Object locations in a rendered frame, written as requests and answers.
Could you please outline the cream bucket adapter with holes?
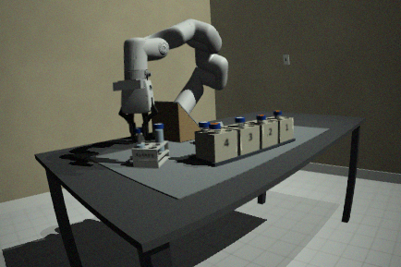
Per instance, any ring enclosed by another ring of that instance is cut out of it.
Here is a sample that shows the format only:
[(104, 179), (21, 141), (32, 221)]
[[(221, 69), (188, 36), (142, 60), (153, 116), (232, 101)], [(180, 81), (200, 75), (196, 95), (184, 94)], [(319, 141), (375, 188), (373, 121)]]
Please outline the cream bucket adapter with holes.
[(220, 128), (219, 134), (195, 131), (196, 158), (212, 163), (237, 157), (237, 130)]
[(260, 126), (260, 149), (278, 144), (278, 121), (265, 120), (265, 124), (257, 124), (257, 120), (245, 124)]
[(245, 124), (236, 127), (236, 124), (221, 128), (237, 130), (237, 155), (244, 155), (260, 149), (260, 126)]
[(266, 120), (278, 121), (278, 143), (293, 139), (293, 117), (274, 119), (267, 117)]

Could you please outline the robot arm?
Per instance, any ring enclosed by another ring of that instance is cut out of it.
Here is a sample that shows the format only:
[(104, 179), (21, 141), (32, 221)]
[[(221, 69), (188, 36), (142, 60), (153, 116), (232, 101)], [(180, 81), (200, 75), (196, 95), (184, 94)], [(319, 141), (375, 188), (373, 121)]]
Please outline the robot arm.
[(203, 95), (203, 85), (218, 91), (225, 87), (228, 62), (217, 55), (222, 47), (222, 40), (214, 26), (196, 19), (187, 19), (144, 38), (125, 40), (125, 80), (113, 82), (113, 91), (143, 89), (143, 80), (152, 75), (148, 71), (147, 58), (149, 57), (148, 61), (162, 59), (170, 49), (184, 43), (195, 48), (197, 66), (175, 102), (179, 102), (190, 114)]

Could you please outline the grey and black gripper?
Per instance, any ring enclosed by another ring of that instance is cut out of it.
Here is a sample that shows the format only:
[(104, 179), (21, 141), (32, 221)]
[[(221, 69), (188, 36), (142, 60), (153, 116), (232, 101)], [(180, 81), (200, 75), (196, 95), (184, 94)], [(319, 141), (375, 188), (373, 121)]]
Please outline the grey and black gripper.
[[(142, 136), (145, 137), (149, 133), (150, 120), (159, 113), (154, 105), (151, 81), (144, 79), (143, 84), (143, 89), (121, 91), (121, 108), (118, 114), (128, 122), (131, 137), (135, 136), (134, 127), (136, 127), (136, 123), (134, 122), (134, 114), (142, 114)], [(149, 114), (151, 111), (152, 113)]]

